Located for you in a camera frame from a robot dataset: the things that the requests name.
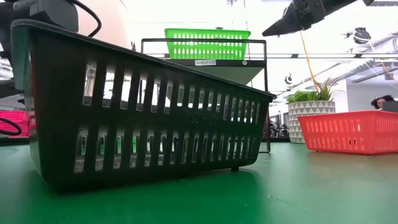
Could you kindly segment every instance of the person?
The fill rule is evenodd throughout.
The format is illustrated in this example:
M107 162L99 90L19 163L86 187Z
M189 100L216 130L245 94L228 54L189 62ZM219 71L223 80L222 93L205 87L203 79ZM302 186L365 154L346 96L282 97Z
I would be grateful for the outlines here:
M372 100L371 105L375 109L381 110L383 108L383 103L386 101L395 101L395 100L391 95L386 95Z

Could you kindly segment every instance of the white geometric planter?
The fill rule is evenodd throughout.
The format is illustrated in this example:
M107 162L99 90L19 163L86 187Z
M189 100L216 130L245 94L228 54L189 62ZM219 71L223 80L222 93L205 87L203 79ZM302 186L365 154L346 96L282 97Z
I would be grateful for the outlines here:
M305 144L297 117L330 113L336 113L336 105L333 101L303 101L289 104L290 142Z

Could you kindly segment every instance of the metal frame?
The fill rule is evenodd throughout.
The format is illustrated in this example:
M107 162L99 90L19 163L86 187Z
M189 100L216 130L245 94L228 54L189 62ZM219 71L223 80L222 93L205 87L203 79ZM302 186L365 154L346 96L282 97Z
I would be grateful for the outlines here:
M264 46L264 56L262 59L262 67L264 68L264 89L268 91L268 72L267 72L267 42L265 40L233 40L233 39L205 39L206 42L210 43L246 43L246 44L262 44ZM151 38L151 39L142 39L141 40L141 53L144 53L144 44L146 42L203 42L203 39L174 39L174 38ZM197 59L178 59L171 60L175 63L178 63L184 60L197 60ZM220 61L229 61L231 62L228 66L235 67L245 67L242 66L242 61L245 60L220 60ZM270 153L271 152L271 142L270 142L270 133L269 133L269 112L267 111L266 115L266 138L267 138L267 150L266 152L259 153Z

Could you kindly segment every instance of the shelf label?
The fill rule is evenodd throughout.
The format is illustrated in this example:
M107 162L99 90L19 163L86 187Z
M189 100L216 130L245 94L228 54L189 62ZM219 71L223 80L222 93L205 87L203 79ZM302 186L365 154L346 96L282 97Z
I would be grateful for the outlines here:
M212 66L216 65L216 60L195 60L195 66Z

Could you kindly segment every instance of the computer monitor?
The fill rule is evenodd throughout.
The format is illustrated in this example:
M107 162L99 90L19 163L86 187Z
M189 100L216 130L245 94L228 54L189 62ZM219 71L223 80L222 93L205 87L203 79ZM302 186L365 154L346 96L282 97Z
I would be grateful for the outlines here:
M398 113L398 101L386 101L383 103L383 111L397 112Z

